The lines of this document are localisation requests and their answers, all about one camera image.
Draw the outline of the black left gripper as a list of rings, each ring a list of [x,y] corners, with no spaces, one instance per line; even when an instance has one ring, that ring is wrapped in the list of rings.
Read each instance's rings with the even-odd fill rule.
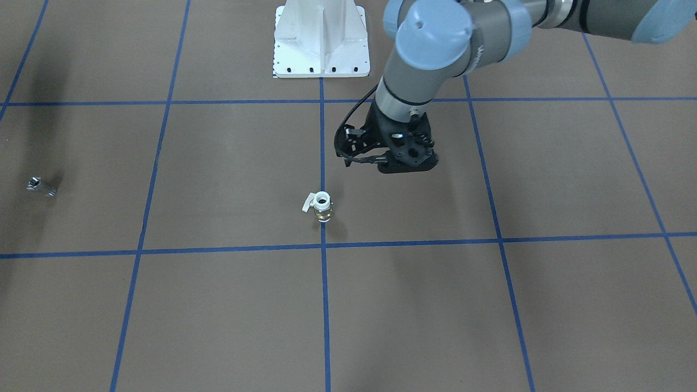
[[[377,163],[382,174],[425,172],[439,162],[426,114],[408,122],[394,121],[372,103],[362,129],[362,142],[369,151],[386,148]]]

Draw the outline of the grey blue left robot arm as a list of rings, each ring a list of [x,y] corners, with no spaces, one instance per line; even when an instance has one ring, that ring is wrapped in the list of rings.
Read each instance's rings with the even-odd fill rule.
[[[667,42],[695,18],[694,1],[390,1],[383,24],[394,47],[364,126],[338,127],[346,166],[384,174],[434,168],[427,107],[443,83],[508,60],[535,28],[565,29],[633,43]]]

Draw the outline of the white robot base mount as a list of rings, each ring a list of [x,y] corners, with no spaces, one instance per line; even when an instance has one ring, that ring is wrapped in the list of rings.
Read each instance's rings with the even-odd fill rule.
[[[368,21],[354,1],[286,1],[274,16],[274,77],[370,74]]]

